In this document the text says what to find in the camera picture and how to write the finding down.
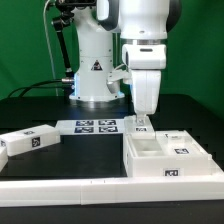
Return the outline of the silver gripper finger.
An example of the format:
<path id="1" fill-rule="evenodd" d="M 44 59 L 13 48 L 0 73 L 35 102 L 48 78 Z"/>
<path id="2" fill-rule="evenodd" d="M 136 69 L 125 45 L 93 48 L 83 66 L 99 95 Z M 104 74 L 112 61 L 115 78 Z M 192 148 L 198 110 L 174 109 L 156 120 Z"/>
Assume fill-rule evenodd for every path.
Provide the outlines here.
<path id="1" fill-rule="evenodd" d="M 138 126 L 144 126 L 146 123 L 146 116 L 145 115 L 136 115 L 136 123 Z"/>

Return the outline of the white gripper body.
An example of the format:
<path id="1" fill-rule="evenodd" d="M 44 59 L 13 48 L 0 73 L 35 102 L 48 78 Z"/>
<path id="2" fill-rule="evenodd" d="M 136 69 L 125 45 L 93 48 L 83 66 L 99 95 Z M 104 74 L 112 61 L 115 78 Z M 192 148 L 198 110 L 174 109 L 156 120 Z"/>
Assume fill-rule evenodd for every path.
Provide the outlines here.
<path id="1" fill-rule="evenodd" d="M 159 97 L 161 71 L 166 68 L 166 46 L 124 44 L 122 60 L 131 74 L 135 113 L 138 116 L 154 114 Z"/>

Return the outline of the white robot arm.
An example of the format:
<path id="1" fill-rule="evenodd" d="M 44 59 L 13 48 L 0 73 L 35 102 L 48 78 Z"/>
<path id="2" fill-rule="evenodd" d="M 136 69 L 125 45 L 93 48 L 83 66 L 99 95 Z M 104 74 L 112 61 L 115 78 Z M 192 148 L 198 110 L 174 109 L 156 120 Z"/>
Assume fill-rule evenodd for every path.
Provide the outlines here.
<path id="1" fill-rule="evenodd" d="M 181 15 L 181 0 L 96 0 L 75 10 L 80 66 L 70 99 L 105 104 L 130 86 L 137 126 L 156 111 L 167 33 Z"/>

